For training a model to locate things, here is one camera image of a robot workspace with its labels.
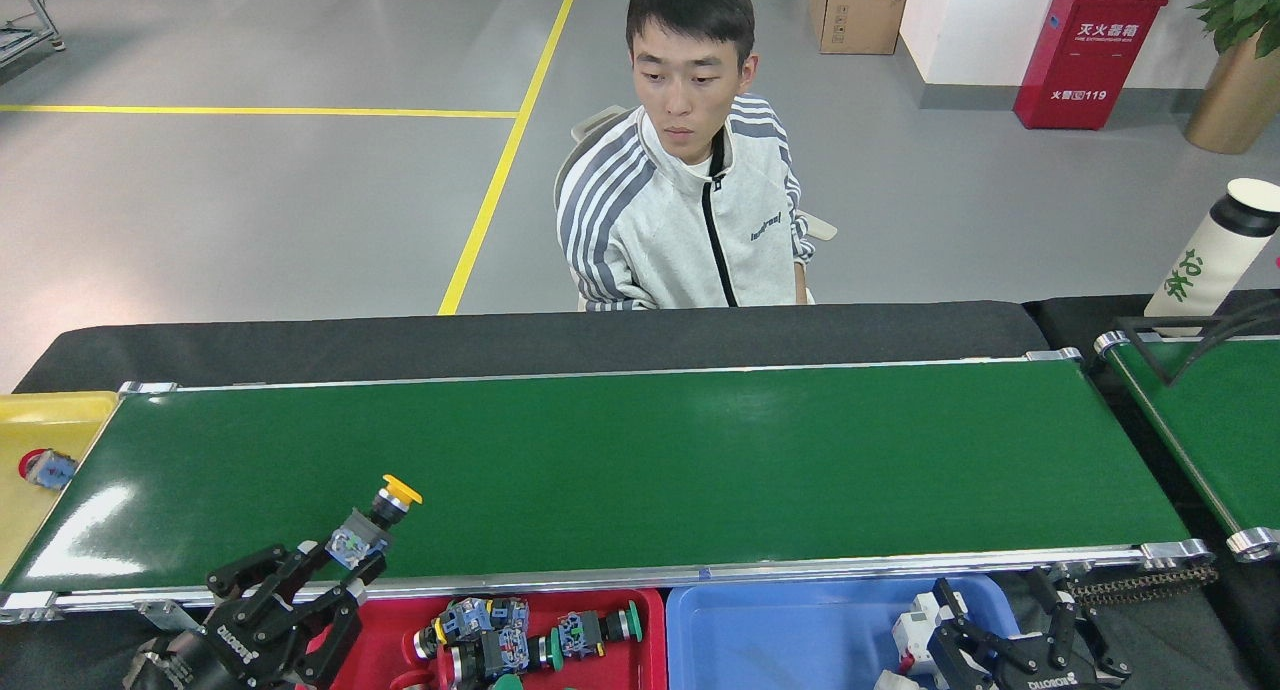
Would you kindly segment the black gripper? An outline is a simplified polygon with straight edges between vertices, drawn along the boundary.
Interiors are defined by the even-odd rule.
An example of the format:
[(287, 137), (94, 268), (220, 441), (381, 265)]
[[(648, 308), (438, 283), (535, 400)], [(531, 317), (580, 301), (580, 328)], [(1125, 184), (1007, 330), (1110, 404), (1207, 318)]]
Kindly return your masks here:
[(1078, 603), (1044, 570), (1039, 572), (1039, 604), (1050, 616), (1044, 663), (1033, 659), (1029, 643), (998, 636), (969, 620), (947, 579), (934, 581), (932, 597), (940, 622), (927, 648), (951, 689), (1079, 689), (1124, 684), (1133, 676), (1133, 663), (1097, 623), (1097, 611)]
[(332, 590), (296, 608), (294, 594), (329, 562), (315, 542), (287, 549), (266, 547), (206, 574), (207, 589), (224, 602), (196, 635), (192, 689), (329, 689), (362, 629), (365, 586), (385, 570), (367, 561)]

